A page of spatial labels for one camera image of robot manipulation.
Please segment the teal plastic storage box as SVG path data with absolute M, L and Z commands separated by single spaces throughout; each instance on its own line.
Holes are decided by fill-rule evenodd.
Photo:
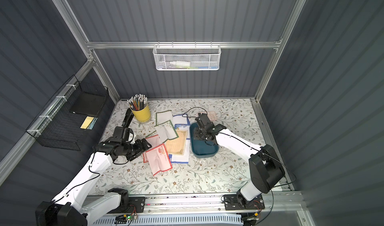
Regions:
M 196 158 L 210 158 L 216 155 L 219 151 L 219 146 L 213 142 L 206 142 L 199 138 L 200 129 L 197 123 L 190 126 L 191 134 L 191 149 Z

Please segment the blue floral paper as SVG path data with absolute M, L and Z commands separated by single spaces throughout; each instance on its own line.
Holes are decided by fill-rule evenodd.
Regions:
M 189 138 L 187 138 L 183 155 L 169 154 L 169 158 L 171 160 L 171 163 L 188 164 L 189 163 L 189 157 L 190 157 L 190 147 L 191 147 L 191 140 Z
M 174 125 L 175 130 L 190 130 L 190 125 L 189 124 L 175 124 Z

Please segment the blue bordered stationery paper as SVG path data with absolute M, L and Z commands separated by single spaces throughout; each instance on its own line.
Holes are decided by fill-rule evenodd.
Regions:
M 190 125 L 190 120 L 188 115 L 174 115 L 173 116 L 173 124 L 174 125 Z

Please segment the beige ornate stationery paper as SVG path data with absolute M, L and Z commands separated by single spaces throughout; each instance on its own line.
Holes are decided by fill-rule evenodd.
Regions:
M 176 133 L 179 137 L 173 140 L 167 140 L 165 146 L 169 154 L 182 156 L 185 152 L 188 131 L 176 130 Z

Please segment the red bordered stationery paper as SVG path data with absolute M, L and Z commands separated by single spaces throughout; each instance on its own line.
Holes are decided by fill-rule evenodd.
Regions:
M 153 136 L 147 137 L 146 140 L 147 140 L 147 142 L 152 146 L 152 147 L 151 147 L 151 150 L 154 149 L 155 147 L 157 147 L 157 146 L 163 144 L 163 142 L 161 141 L 159 135 L 153 135 Z M 144 163 L 147 163 L 147 162 L 148 162 L 147 151 L 148 151 L 148 150 L 146 150 L 146 151 L 143 153 L 143 162 L 144 162 Z

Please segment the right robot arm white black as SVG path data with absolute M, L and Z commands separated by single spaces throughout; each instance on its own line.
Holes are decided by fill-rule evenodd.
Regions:
M 192 141 L 227 148 L 248 162 L 250 180 L 237 192 L 239 203 L 248 204 L 259 195 L 268 193 L 285 177 L 283 163 L 274 147 L 253 144 L 221 124 L 215 125 L 207 114 L 200 114 L 195 120 L 197 126 L 192 129 Z

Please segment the pink calculator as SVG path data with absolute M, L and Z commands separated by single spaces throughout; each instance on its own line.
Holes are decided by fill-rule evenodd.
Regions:
M 217 113 L 215 111 L 208 111 L 207 116 L 211 121 L 216 121 L 218 119 Z

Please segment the black stapler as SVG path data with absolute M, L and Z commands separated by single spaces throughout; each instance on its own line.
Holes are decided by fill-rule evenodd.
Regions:
M 130 108 L 127 109 L 122 127 L 128 128 L 133 120 L 134 114 L 132 113 L 132 110 Z

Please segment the yellow pencil cup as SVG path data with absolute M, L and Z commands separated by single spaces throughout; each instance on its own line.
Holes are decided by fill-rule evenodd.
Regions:
M 142 110 L 134 111 L 132 110 L 135 118 L 140 123 L 146 123 L 151 119 L 151 112 L 149 109 L 149 105 L 146 105 Z

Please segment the yellow sticky note pad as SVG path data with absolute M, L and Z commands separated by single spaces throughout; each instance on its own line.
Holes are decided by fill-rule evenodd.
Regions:
M 94 119 L 94 117 L 87 116 L 80 128 L 85 130 L 91 130 L 94 126 Z

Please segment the bundle of pencils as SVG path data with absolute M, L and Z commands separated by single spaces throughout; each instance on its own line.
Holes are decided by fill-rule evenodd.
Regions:
M 132 111 L 141 111 L 147 106 L 148 98 L 143 94 L 136 94 L 127 100 Z

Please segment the black notebook in basket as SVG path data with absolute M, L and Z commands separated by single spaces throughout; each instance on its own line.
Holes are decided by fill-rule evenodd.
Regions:
M 105 96 L 82 92 L 70 107 L 70 112 L 96 117 L 104 106 L 105 100 Z

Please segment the small green circuit board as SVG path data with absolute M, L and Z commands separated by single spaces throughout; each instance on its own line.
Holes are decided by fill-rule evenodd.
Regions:
M 115 217 L 114 224 L 129 226 L 134 220 L 138 219 L 138 215 L 119 215 Z

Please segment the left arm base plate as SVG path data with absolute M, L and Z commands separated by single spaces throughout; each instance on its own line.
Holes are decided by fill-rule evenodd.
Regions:
M 111 211 L 113 214 L 127 214 L 133 213 L 143 213 L 145 207 L 146 198 L 145 197 L 128 197 L 122 199 L 121 204 L 114 210 Z

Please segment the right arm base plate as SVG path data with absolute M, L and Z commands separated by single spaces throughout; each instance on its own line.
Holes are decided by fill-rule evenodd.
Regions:
M 221 200 L 226 211 L 253 210 L 259 212 L 265 209 L 262 195 L 247 201 L 241 194 L 226 194 L 221 197 Z

